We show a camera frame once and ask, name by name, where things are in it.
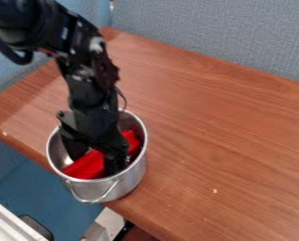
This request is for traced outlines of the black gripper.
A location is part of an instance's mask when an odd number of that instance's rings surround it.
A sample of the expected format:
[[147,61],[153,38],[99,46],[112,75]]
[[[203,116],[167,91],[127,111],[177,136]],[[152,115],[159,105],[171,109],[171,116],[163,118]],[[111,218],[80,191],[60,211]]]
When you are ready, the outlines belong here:
[[60,137],[71,159],[89,150],[104,155],[104,175],[112,176],[129,165],[129,144],[117,129],[117,92],[105,88],[95,77],[75,65],[57,62],[68,85],[71,110],[57,112]]

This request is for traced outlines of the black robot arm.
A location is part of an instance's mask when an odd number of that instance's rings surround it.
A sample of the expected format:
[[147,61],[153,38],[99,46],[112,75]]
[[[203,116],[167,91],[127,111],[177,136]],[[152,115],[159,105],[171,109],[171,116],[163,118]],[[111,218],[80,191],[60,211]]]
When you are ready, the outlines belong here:
[[36,52],[56,61],[69,90],[69,109],[56,115],[73,160],[91,149],[104,154],[104,173],[128,164],[129,144],[117,129],[119,80],[96,26],[55,0],[0,0],[0,53],[16,64]]

